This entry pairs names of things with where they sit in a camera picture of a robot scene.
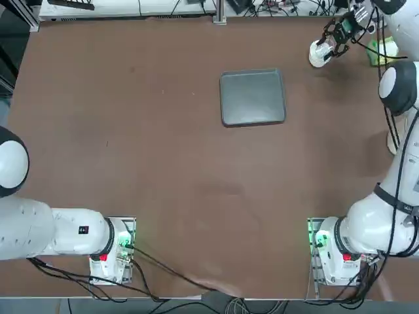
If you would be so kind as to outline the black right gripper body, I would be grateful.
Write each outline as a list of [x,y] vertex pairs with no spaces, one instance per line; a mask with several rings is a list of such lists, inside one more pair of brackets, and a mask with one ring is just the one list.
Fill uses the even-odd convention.
[[359,32],[359,24],[353,12],[342,15],[336,24],[336,41],[348,41]]

